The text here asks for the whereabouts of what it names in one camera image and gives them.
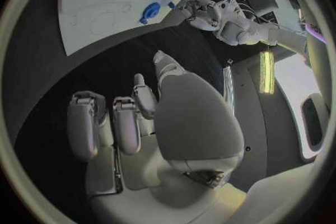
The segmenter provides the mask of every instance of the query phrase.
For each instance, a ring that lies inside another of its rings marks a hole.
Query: blue plastic part
[[[160,4],[155,2],[151,3],[148,7],[146,7],[142,13],[142,18],[139,20],[142,24],[147,24],[148,18],[154,18],[160,11]]]
[[[169,6],[171,9],[175,8],[175,4],[174,4],[173,2],[169,2],[169,3],[168,3],[168,6]]]

